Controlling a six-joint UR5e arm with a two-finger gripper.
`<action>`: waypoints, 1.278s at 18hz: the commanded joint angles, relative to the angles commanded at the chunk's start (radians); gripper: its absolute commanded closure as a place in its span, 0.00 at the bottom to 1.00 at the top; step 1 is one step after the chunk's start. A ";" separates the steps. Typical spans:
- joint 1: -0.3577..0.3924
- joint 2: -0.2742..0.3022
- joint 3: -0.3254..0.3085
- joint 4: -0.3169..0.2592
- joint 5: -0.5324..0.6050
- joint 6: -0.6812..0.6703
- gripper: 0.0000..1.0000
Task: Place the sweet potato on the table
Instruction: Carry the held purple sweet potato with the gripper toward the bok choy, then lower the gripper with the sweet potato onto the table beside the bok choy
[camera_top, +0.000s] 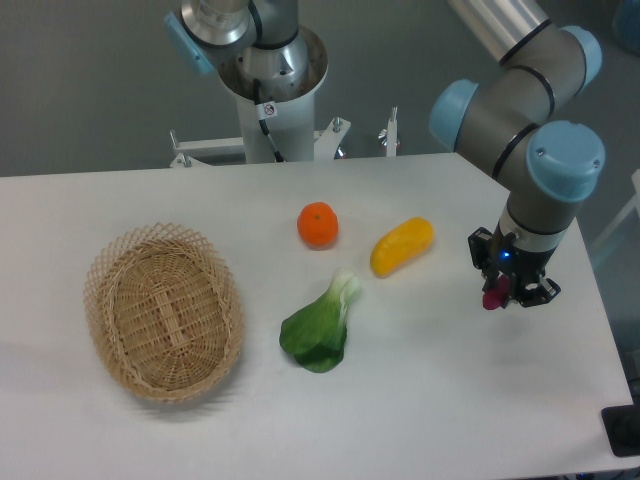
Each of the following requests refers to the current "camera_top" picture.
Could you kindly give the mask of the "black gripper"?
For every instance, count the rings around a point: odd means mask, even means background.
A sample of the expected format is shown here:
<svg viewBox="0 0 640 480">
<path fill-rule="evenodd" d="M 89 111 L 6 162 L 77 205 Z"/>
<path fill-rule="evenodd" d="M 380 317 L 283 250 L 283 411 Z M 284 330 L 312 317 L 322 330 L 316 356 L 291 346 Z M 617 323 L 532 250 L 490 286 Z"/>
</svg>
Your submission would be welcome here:
<svg viewBox="0 0 640 480">
<path fill-rule="evenodd" d="M 560 286 L 546 277 L 546 264 L 555 249 L 531 252 L 516 245 L 515 234 L 492 233 L 479 227 L 468 237 L 471 261 L 484 279 L 482 291 L 493 289 L 496 280 L 507 277 L 509 296 L 517 296 L 524 308 L 550 303 L 560 292 Z"/>
</svg>

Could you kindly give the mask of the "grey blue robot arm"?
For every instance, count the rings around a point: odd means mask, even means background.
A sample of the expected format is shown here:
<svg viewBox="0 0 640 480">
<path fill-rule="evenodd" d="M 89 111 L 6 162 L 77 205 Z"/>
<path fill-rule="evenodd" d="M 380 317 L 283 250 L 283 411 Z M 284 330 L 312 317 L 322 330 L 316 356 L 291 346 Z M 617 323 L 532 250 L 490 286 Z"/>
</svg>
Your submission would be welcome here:
<svg viewBox="0 0 640 480">
<path fill-rule="evenodd" d="M 597 75 L 587 31 L 555 26 L 533 1 L 455 1 L 453 10 L 503 68 L 489 87 L 459 80 L 437 98 L 432 135 L 507 189 L 494 230 L 469 236 L 488 309 L 546 304 L 559 286 L 546 266 L 605 163 L 588 127 L 553 119 Z M 332 159 L 347 126 L 316 134 L 314 95 L 328 60 L 294 1 L 185 1 L 166 15 L 175 49 L 235 97 L 250 163 Z"/>
</svg>

